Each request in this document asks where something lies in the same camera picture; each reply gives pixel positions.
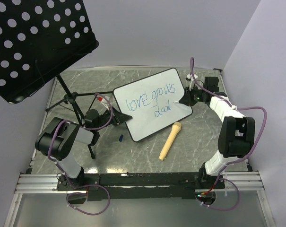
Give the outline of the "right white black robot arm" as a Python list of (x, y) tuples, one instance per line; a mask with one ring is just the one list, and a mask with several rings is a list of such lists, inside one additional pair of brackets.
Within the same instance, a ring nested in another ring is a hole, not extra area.
[(218, 137), (217, 152), (203, 164), (203, 173), (198, 176), (202, 188), (209, 188), (219, 175), (229, 165), (244, 161), (254, 145), (255, 120), (240, 113), (232, 105), (227, 94), (219, 91), (217, 77), (205, 77), (198, 83), (198, 76), (188, 74), (190, 84), (184, 89), (183, 97), (178, 103), (194, 106), (198, 102), (208, 105), (222, 122)]

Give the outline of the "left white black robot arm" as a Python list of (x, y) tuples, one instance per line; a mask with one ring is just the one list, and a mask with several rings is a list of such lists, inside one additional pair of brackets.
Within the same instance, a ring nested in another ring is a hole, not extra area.
[(55, 117), (38, 136), (36, 150), (47, 156), (63, 173), (68, 185), (80, 190), (85, 184), (84, 169), (74, 159), (71, 149), (75, 141), (94, 146), (100, 138), (98, 132), (102, 126), (118, 126), (132, 119), (113, 108), (103, 114), (95, 109), (89, 110), (84, 119), (84, 126)]

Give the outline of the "white whiteboard black frame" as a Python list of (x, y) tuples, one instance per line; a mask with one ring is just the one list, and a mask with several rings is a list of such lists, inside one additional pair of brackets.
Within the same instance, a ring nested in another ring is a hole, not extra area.
[(120, 112), (133, 117), (126, 126), (134, 142), (193, 113), (191, 107), (173, 103), (184, 95), (175, 68), (115, 88), (113, 95)]

